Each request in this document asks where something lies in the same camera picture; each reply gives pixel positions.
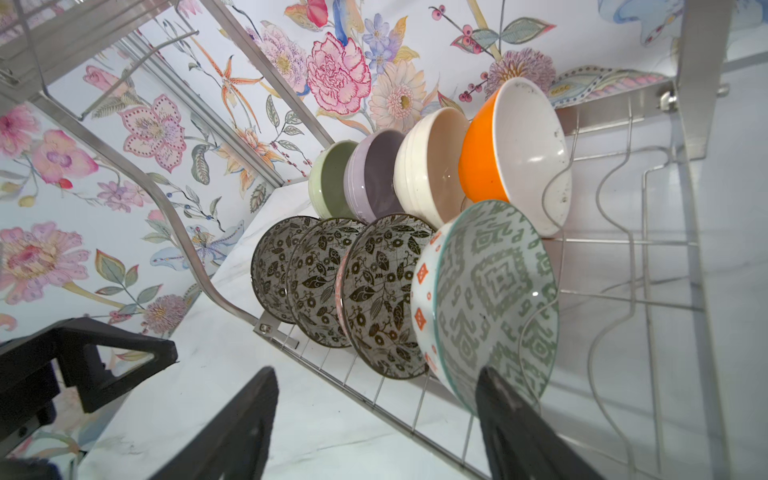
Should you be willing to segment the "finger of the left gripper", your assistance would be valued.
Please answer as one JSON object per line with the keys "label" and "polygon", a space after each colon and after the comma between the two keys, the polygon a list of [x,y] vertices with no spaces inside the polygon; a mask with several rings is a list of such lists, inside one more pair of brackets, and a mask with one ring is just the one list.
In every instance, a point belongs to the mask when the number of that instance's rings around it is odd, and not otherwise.
{"label": "finger of the left gripper", "polygon": [[[145,361],[116,373],[102,359],[107,348]],[[130,333],[97,320],[62,320],[1,344],[1,439],[23,441],[57,417],[54,398],[73,387],[84,412],[93,413],[178,359],[175,344]]]}

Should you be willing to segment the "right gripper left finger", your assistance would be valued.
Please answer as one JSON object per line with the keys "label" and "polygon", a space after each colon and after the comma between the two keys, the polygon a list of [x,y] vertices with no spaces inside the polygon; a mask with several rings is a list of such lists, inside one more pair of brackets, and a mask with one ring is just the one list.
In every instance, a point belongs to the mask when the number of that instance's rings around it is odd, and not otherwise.
{"label": "right gripper left finger", "polygon": [[262,368],[155,479],[260,479],[273,430],[279,387]]}

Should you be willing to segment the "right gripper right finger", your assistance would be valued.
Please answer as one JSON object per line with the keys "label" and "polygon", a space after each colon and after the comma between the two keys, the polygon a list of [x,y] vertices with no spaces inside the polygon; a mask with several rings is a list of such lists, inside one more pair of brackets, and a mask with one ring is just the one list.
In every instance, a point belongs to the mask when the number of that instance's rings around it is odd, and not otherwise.
{"label": "right gripper right finger", "polygon": [[481,370],[475,400],[493,479],[601,477],[495,369]]}

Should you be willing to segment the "pale green patterned bowl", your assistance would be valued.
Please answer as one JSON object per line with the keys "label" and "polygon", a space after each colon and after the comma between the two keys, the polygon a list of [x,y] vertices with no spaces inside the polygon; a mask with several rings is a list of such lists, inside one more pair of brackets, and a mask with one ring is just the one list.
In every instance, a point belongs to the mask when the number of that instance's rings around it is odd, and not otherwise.
{"label": "pale green patterned bowl", "polygon": [[471,413],[485,367],[534,405],[555,366],[557,293],[531,222],[509,203],[477,203],[434,234],[415,267],[411,322],[421,356]]}

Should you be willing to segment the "dark patterned bowl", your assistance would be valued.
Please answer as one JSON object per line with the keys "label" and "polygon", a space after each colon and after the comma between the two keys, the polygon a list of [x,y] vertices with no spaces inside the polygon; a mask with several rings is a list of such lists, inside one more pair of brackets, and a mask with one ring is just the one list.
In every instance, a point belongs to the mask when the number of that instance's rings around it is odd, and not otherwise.
{"label": "dark patterned bowl", "polygon": [[343,328],[358,357],[389,379],[410,380],[427,370],[411,320],[411,284],[434,233],[413,215],[388,215],[364,227],[346,257],[339,283]]}
{"label": "dark patterned bowl", "polygon": [[292,216],[272,225],[260,238],[251,260],[251,284],[264,311],[281,322],[294,324],[287,294],[289,260],[301,238],[320,220]]}
{"label": "dark patterned bowl", "polygon": [[350,346],[336,309],[336,276],[364,228],[364,223],[348,218],[322,220],[302,236],[290,257],[287,292],[294,322],[321,346]]}

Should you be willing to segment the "dark patterned bowl back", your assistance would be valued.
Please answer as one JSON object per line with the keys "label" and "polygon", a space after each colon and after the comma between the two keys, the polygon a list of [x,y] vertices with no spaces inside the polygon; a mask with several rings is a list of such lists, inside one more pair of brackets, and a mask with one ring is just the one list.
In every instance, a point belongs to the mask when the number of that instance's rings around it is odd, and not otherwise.
{"label": "dark patterned bowl back", "polygon": [[413,215],[388,215],[364,227],[346,257],[339,283],[343,328],[358,357],[389,379],[410,380],[427,370],[411,320],[411,284],[434,233]]}

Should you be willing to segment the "light green bowl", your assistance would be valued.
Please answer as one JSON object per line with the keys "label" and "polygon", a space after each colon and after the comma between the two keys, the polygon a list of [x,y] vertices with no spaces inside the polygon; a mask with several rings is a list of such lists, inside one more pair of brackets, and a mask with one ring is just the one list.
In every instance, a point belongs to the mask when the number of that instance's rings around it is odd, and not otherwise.
{"label": "light green bowl", "polygon": [[358,143],[339,141],[324,150],[315,160],[308,180],[309,198],[321,219],[356,216],[350,209],[344,191],[345,170]]}

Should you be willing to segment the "white bowl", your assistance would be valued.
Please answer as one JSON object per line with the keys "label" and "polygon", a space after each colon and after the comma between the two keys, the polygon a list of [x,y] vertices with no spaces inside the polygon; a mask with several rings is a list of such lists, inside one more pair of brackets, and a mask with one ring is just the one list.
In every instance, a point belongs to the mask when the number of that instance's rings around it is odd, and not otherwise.
{"label": "white bowl", "polygon": [[472,119],[458,163],[458,178],[473,203],[507,202],[542,237],[552,237],[570,211],[570,152],[562,126],[543,91],[513,78]]}

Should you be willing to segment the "cream bowl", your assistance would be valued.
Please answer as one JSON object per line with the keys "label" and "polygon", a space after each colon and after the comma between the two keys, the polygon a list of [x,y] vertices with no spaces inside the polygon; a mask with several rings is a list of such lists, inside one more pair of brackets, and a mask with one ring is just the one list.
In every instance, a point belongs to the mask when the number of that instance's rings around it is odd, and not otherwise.
{"label": "cream bowl", "polygon": [[441,108],[414,125],[396,156],[393,184],[401,206],[436,229],[466,203],[458,163],[469,126],[458,110]]}

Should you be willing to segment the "lilac purple bowl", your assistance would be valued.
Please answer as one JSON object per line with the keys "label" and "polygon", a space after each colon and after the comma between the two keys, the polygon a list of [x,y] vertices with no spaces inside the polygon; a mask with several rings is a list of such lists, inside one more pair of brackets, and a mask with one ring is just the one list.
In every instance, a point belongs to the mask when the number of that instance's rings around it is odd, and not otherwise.
{"label": "lilac purple bowl", "polygon": [[372,223],[404,212],[393,184],[395,160],[404,138],[398,130],[379,130],[362,140],[350,155],[344,173],[344,194],[358,220]]}

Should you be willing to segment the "steel two-tier dish rack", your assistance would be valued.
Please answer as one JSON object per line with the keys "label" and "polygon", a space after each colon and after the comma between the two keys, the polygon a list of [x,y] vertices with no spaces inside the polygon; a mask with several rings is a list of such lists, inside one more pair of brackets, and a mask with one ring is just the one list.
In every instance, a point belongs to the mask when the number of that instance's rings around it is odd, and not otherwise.
{"label": "steel two-tier dish rack", "polygon": [[265,366],[269,479],[486,479],[461,355],[609,479],[767,475],[763,1],[5,1],[1,337],[177,361],[4,452],[147,479]]}

